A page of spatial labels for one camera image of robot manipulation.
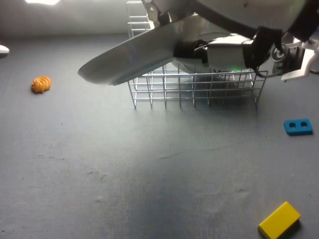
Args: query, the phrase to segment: metal basket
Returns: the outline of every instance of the metal basket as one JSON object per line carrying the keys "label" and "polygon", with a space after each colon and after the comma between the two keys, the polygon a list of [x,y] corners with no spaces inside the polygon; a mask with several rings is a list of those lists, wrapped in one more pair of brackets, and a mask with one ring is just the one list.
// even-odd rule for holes
{"label": "metal basket", "polygon": [[[129,37],[132,38],[144,31],[150,30],[150,24],[144,5],[141,1],[127,3],[129,14]],[[252,70],[228,73],[188,74],[180,70],[180,65],[174,67],[167,64],[148,74],[128,82],[133,105],[138,101],[191,100],[196,106],[197,100],[207,100],[209,106],[213,102],[224,102],[226,99],[252,98],[258,103],[266,78],[258,77]]]}

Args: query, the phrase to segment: gray table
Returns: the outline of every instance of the gray table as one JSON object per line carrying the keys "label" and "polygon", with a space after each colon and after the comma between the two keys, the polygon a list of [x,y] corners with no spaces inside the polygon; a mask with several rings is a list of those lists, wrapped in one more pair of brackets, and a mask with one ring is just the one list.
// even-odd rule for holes
{"label": "gray table", "polygon": [[[253,105],[141,103],[77,76],[126,36],[10,41],[0,60],[1,239],[260,238],[284,201],[318,238],[319,80],[269,79]],[[52,88],[33,95],[32,80]]]}

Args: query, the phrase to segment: swirl-shaped cookie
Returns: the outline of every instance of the swirl-shaped cookie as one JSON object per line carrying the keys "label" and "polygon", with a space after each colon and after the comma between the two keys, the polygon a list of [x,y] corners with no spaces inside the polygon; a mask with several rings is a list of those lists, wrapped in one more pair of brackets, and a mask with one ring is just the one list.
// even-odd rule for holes
{"label": "swirl-shaped cookie", "polygon": [[43,94],[45,91],[50,90],[51,87],[51,80],[50,78],[46,77],[46,76],[40,76],[34,79],[34,81],[32,82],[32,92],[35,94]]}

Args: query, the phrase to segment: yellow block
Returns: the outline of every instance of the yellow block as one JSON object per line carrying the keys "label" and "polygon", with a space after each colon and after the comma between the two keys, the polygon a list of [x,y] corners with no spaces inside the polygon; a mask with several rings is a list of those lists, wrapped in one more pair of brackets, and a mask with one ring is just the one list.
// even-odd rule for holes
{"label": "yellow block", "polygon": [[258,229],[267,239],[277,239],[301,215],[288,202],[282,204],[269,217],[259,224]]}

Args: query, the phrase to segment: wire basket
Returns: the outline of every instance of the wire basket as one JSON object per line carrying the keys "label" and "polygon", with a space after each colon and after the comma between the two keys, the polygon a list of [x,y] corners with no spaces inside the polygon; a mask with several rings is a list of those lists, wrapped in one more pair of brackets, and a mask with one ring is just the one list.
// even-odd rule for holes
{"label": "wire basket", "polygon": [[[132,38],[144,31],[150,30],[150,24],[144,5],[141,1],[127,3],[129,14],[128,31]],[[209,106],[212,103],[224,102],[226,99],[252,98],[257,105],[262,93],[266,78],[258,77],[251,69],[240,72],[198,74],[181,71],[177,67],[167,64],[143,76],[128,82],[133,105],[137,102],[149,101],[153,106],[154,101],[178,100],[182,102],[191,100],[196,106],[197,100],[206,100]]]}

